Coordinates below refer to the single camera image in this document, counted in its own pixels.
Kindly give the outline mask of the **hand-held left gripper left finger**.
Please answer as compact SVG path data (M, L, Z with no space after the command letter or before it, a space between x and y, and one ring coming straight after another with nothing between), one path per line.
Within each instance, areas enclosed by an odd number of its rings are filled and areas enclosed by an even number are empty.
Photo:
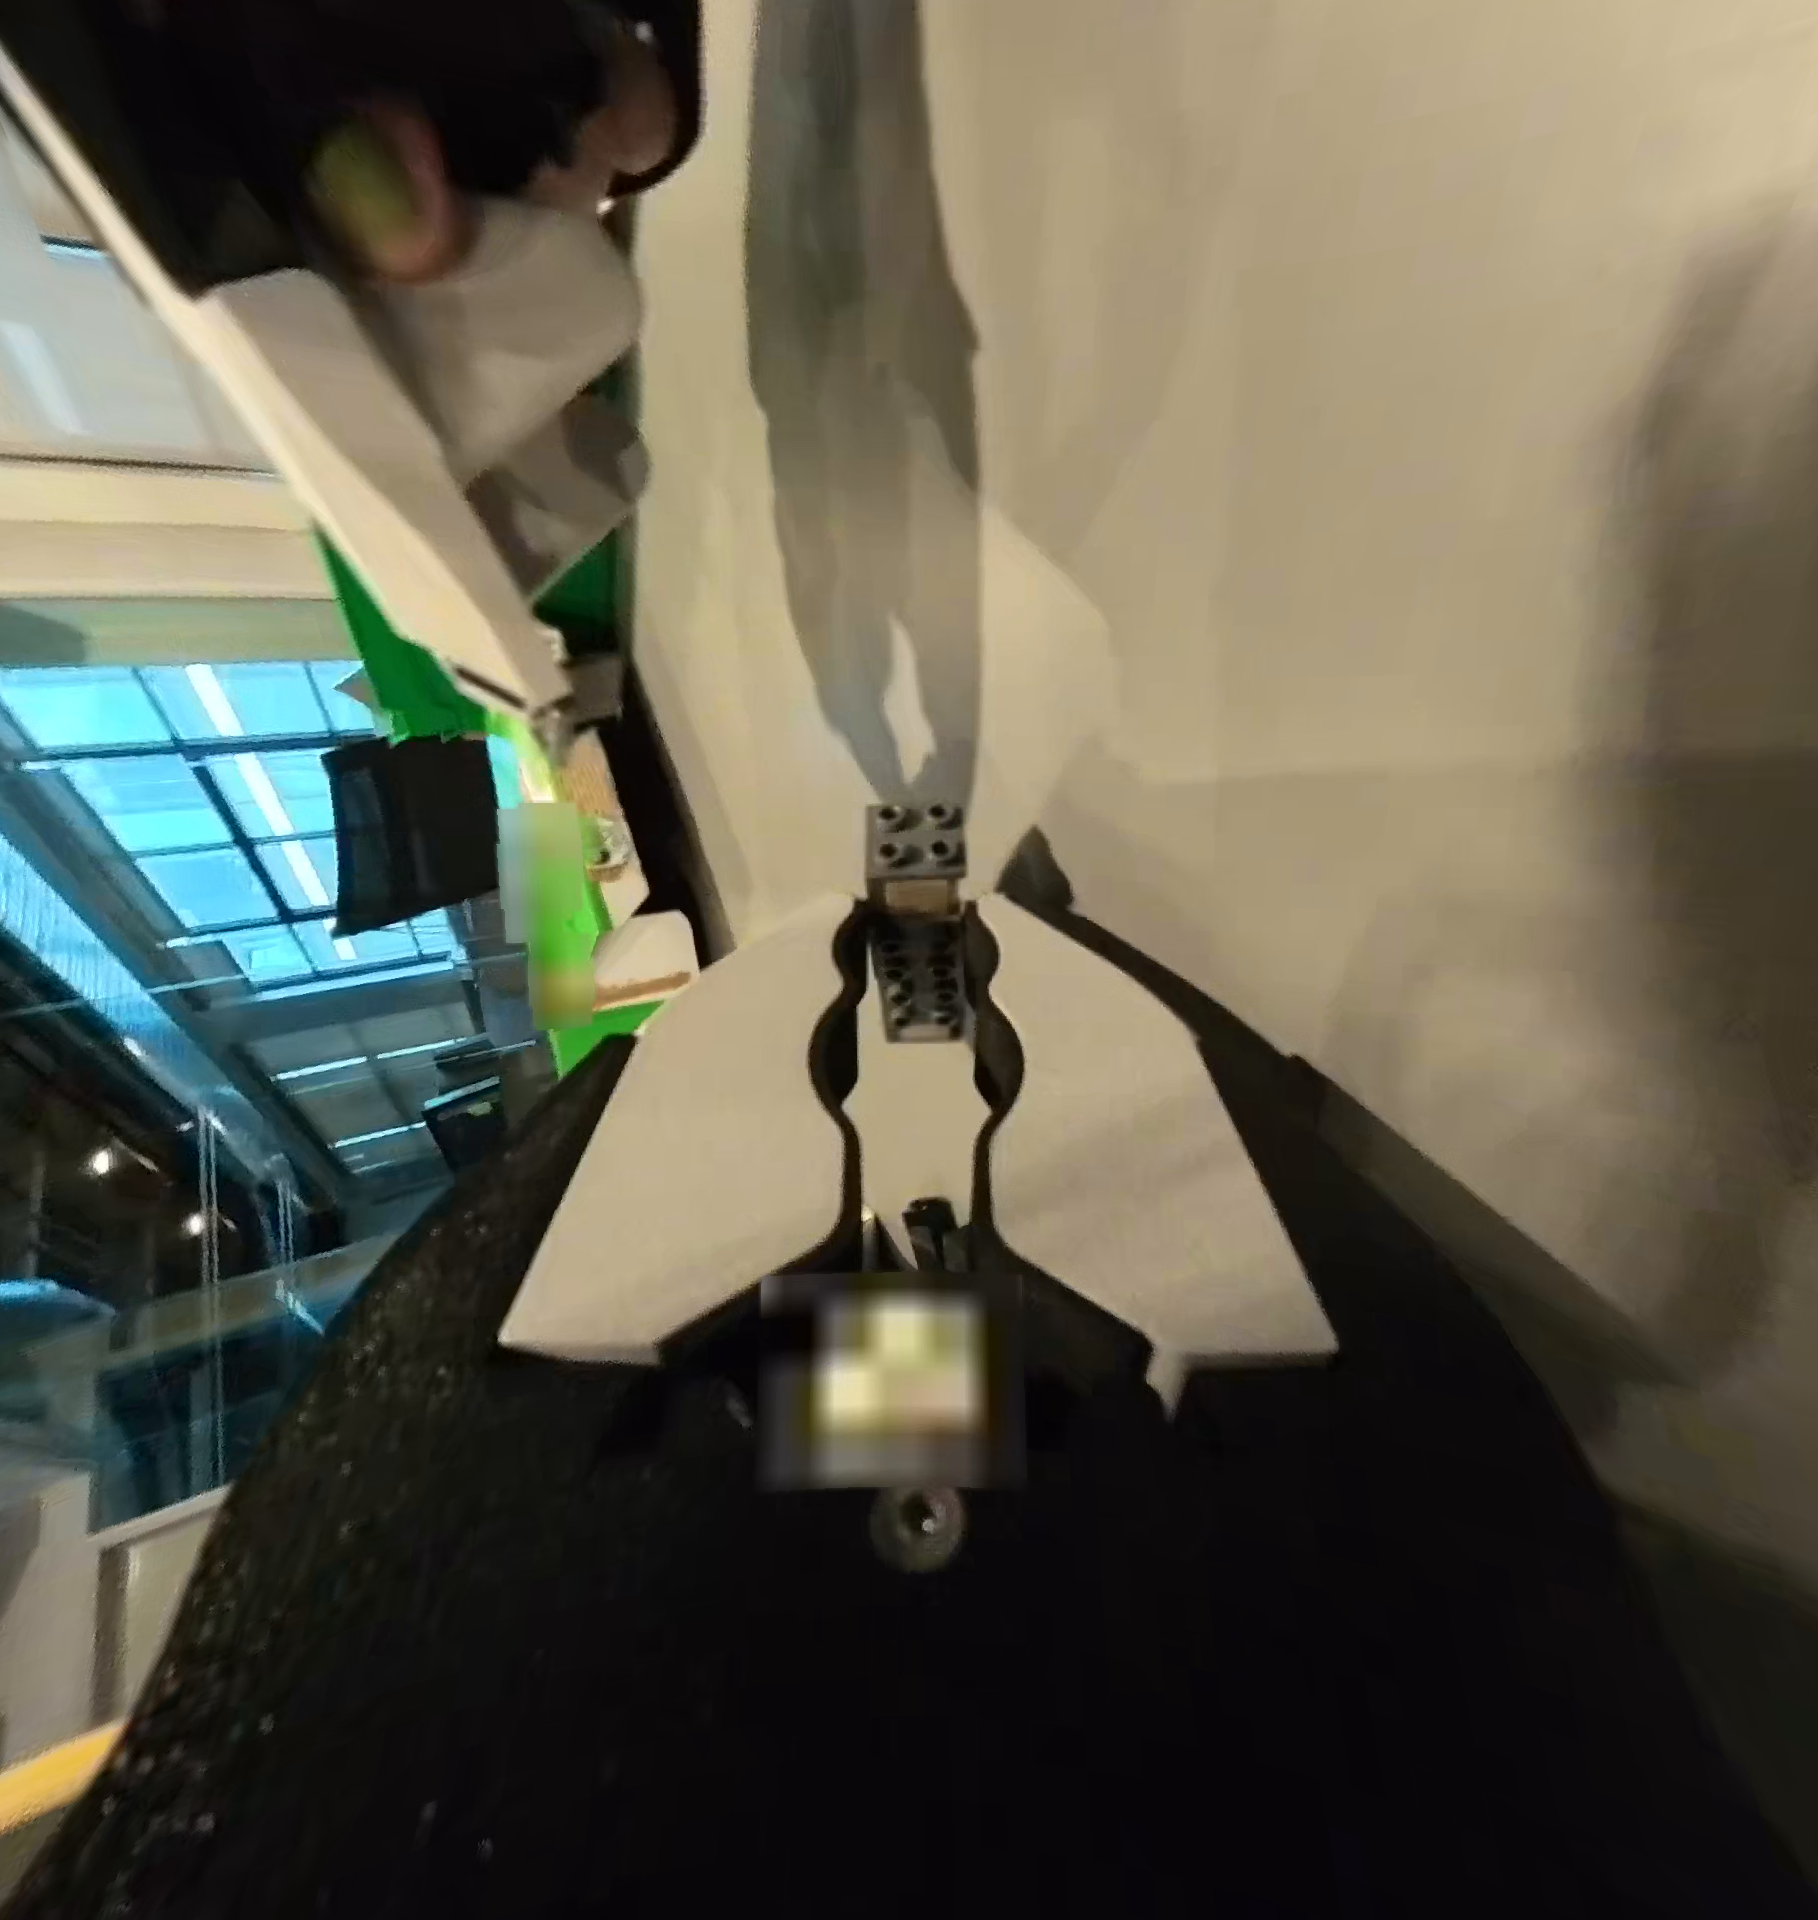
M708 966L642 1030L501 1327L506 1351L654 1363L839 1223L846 1145L808 1042L843 975L825 896Z

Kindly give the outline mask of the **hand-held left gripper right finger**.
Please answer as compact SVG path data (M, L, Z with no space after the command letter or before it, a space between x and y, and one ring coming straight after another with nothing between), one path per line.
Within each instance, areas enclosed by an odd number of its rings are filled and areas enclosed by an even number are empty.
M1198 1372L1330 1361L1328 1313L1188 1026L1017 903L974 908L1019 1065L989 1140L1003 1244L1133 1327L1169 1408Z

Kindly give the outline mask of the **grey building brick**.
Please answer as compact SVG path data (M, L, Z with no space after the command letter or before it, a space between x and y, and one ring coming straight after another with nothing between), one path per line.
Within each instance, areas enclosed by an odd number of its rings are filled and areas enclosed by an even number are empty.
M875 803L864 816L867 941L883 1039L970 1042L968 810Z

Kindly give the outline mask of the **black cloth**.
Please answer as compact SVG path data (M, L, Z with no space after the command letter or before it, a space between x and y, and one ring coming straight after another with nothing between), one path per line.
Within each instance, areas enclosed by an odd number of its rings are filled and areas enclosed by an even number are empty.
M337 937L498 890L498 803L482 737L348 741L320 755L334 825Z

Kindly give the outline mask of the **green divider board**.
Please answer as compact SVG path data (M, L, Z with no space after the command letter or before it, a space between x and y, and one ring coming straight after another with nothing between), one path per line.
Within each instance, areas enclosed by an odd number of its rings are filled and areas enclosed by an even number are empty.
M635 1033L684 984L619 975L600 951L640 911L642 859L635 849L600 733L621 720L633 657L635 505L645 484L637 425L638 362L621 358L559 418L574 470L617 494L616 518L571 562L559 565L536 600L560 636L575 672L585 721L567 750L545 750L531 721L490 707L454 667L400 636L352 565L320 535L320 558L361 663L373 711L398 748L414 739L479 737L501 742L494 781L508 781L504 815L569 803L579 816L584 876L564 883L559 853L531 871L531 1011L559 1074L577 1067L606 1039Z

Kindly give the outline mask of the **glass window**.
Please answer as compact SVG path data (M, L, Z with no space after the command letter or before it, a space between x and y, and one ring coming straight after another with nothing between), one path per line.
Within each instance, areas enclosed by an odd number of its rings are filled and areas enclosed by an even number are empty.
M355 672L0 666L0 925L237 1162L343 1208L446 1183L425 1111L483 1036L456 908L337 925Z

